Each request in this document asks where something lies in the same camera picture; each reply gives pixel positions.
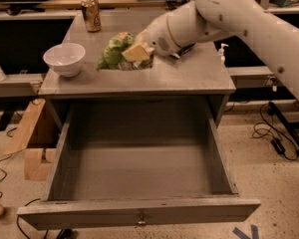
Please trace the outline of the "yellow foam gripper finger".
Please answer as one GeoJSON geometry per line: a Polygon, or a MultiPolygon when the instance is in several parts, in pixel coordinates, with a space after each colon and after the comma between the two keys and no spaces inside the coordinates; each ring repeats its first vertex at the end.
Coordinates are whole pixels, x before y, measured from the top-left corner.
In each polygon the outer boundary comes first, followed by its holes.
{"type": "Polygon", "coordinates": [[[136,37],[135,37],[135,42],[136,43],[145,43],[147,41],[147,29],[142,30],[139,32],[136,37]]]}
{"type": "Polygon", "coordinates": [[[153,53],[153,48],[146,42],[137,42],[122,52],[127,62],[146,61],[153,53]]]}

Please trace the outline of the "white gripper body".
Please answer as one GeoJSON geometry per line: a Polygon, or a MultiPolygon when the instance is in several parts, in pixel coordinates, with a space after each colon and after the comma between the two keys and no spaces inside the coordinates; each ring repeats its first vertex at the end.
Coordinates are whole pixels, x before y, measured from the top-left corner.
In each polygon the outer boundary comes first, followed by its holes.
{"type": "Polygon", "coordinates": [[[181,33],[182,17],[168,12],[153,19],[147,26],[145,39],[162,56],[169,56],[180,50],[179,34],[181,33]]]}

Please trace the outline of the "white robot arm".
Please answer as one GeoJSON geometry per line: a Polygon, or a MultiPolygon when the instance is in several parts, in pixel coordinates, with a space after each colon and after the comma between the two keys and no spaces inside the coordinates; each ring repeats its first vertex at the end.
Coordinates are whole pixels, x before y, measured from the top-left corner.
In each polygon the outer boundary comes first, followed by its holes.
{"type": "Polygon", "coordinates": [[[255,0],[190,0],[155,18],[123,56],[143,61],[229,36],[243,41],[299,102],[299,29],[255,0]]]}

